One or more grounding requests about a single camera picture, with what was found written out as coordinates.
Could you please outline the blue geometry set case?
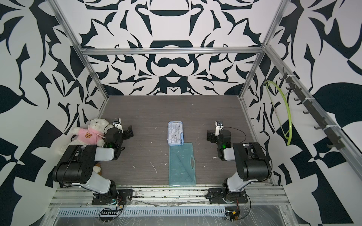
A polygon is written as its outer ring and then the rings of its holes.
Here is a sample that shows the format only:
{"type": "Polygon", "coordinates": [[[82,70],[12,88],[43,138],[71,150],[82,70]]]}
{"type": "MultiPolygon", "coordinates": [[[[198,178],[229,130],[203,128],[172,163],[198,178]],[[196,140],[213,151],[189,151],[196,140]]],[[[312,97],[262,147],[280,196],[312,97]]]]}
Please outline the blue geometry set case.
{"type": "Polygon", "coordinates": [[[184,144],[183,123],[181,121],[170,121],[168,123],[167,142],[171,147],[184,144]]]}

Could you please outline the teal ruler set case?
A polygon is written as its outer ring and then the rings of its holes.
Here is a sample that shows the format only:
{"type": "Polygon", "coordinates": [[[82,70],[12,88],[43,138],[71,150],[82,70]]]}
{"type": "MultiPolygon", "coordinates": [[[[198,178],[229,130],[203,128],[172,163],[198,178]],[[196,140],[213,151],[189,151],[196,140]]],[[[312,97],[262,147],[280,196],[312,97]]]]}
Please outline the teal ruler set case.
{"type": "Polygon", "coordinates": [[[192,143],[169,147],[169,186],[196,185],[195,158],[192,143]]]}

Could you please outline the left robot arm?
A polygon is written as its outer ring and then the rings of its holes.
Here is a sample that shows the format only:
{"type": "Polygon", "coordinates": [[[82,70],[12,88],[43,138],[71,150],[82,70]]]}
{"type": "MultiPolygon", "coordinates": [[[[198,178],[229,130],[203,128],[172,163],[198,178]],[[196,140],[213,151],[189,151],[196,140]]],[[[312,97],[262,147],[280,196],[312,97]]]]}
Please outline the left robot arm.
{"type": "Polygon", "coordinates": [[[123,141],[134,136],[132,126],[127,130],[112,127],[105,133],[105,145],[70,145],[53,170],[55,182],[64,186],[80,186],[94,193],[99,200],[114,203],[119,199],[115,182],[94,171],[96,162],[116,161],[124,150],[123,141]]]}

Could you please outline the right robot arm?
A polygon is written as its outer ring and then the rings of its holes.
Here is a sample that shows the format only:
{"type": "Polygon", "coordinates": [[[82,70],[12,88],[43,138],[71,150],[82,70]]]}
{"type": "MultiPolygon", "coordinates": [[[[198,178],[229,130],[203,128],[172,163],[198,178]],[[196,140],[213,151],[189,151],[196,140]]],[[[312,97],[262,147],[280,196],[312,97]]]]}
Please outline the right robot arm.
{"type": "Polygon", "coordinates": [[[236,172],[222,184],[222,196],[237,197],[253,182],[264,182],[272,174],[271,159],[257,142],[232,143],[232,133],[207,131],[206,140],[217,145],[218,158],[236,164],[236,172]]]}

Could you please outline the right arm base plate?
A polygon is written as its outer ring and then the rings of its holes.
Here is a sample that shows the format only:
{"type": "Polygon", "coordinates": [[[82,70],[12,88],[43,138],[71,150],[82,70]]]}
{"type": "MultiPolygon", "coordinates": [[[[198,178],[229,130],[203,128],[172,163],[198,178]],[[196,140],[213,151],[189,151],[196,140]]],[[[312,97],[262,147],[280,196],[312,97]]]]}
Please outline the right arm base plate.
{"type": "Polygon", "coordinates": [[[205,198],[211,204],[248,203],[248,197],[245,192],[231,193],[221,188],[209,188],[205,198]]]}

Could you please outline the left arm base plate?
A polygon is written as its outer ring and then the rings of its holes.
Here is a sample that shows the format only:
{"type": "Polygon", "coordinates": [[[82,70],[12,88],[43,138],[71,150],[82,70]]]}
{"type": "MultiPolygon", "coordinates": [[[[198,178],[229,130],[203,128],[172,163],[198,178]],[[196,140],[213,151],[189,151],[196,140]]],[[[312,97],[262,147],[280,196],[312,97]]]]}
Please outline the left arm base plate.
{"type": "Polygon", "coordinates": [[[92,205],[123,205],[133,199],[132,189],[118,189],[114,194],[93,194],[92,205]]]}

